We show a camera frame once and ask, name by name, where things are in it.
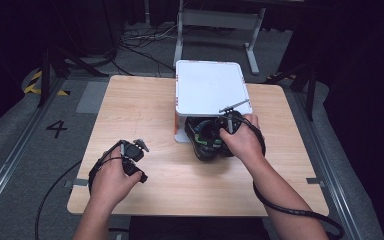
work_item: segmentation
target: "person's left hand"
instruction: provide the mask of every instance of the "person's left hand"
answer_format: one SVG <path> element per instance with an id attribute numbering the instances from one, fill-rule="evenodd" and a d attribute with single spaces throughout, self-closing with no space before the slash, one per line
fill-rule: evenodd
<path id="1" fill-rule="evenodd" d="M 120 146 L 108 154 L 105 160 L 109 158 L 117 159 L 109 160 L 96 173 L 92 185 L 91 200 L 99 201 L 102 207 L 112 210 L 140 181 L 142 172 L 136 172 L 130 177 L 124 173 Z"/>

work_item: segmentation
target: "white lid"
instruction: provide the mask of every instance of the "white lid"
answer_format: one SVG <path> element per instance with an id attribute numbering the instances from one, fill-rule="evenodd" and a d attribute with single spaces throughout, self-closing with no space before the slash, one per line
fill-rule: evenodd
<path id="1" fill-rule="evenodd" d="M 176 112 L 180 116 L 218 116 L 220 110 L 249 100 L 241 67 L 233 62 L 176 62 Z M 251 103 L 235 107 L 252 113 Z"/>

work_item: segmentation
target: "table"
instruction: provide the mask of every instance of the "table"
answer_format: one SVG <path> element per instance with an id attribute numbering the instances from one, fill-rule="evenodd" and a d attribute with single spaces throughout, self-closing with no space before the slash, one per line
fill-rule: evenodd
<path id="1" fill-rule="evenodd" d="M 201 162 L 190 143 L 174 139 L 175 79 L 113 76 L 93 128 L 78 179 L 87 179 L 102 153 L 119 139 L 142 138 L 150 149 L 137 163 L 149 176 L 116 206 L 113 214 L 158 216 L 267 216 L 252 189 L 252 178 L 236 157 Z M 279 86 L 247 84 L 254 113 L 273 167 L 307 201 L 329 210 L 315 178 L 291 110 Z M 67 208 L 83 213 L 86 186 L 74 186 Z"/>
<path id="2" fill-rule="evenodd" d="M 247 54 L 248 62 L 252 74 L 259 74 L 260 71 L 257 66 L 257 61 L 254 55 L 254 46 L 257 41 L 258 34 L 261 29 L 261 23 L 264 19 L 264 13 L 267 7 L 294 7 L 294 4 L 302 4 L 304 0 L 241 0 L 241 1 L 227 1 L 227 3 L 235 2 L 238 7 L 244 4 L 252 4 L 259 8 L 258 14 L 249 13 L 234 13 L 234 12 L 221 12 L 221 11 L 207 11 L 201 9 L 188 9 L 183 0 L 179 0 L 179 12 L 177 16 L 177 41 L 176 49 L 174 52 L 173 66 L 176 62 L 182 59 L 183 52 L 183 26 L 195 25 L 205 27 L 224 27 L 233 29 L 243 29 L 252 31 L 250 34 L 250 41 L 244 43 L 245 52 Z"/>

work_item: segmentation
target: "forearm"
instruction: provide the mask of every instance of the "forearm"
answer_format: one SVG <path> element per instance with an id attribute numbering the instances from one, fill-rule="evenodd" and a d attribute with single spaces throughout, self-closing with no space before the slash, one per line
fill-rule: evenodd
<path id="1" fill-rule="evenodd" d="M 273 169 L 267 160 L 243 161 L 260 194 L 268 201 L 285 208 L 310 211 L 304 199 Z M 327 239 L 316 219 L 294 216 L 265 206 L 281 239 Z"/>
<path id="2" fill-rule="evenodd" d="M 98 201 L 89 201 L 73 239 L 108 239 L 108 221 L 111 211 L 110 208 L 104 208 Z"/>

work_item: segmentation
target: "hand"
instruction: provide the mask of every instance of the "hand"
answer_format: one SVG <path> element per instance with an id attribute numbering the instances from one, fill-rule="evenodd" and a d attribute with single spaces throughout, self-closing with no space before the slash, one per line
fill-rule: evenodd
<path id="1" fill-rule="evenodd" d="M 260 129 L 258 125 L 258 116 L 245 114 L 252 125 Z M 241 124 L 235 134 L 230 135 L 225 129 L 220 129 L 220 137 L 227 144 L 230 151 L 242 161 L 251 159 L 261 159 L 263 157 L 262 149 L 255 133 L 244 123 Z"/>
<path id="2" fill-rule="evenodd" d="M 140 181 L 142 172 L 136 172 L 132 176 L 124 173 L 120 153 L 120 146 L 116 147 L 105 160 L 109 158 L 117 158 L 109 160 L 96 173 L 91 191 L 91 201 L 99 201 L 102 207 L 113 209 L 121 202 Z"/>

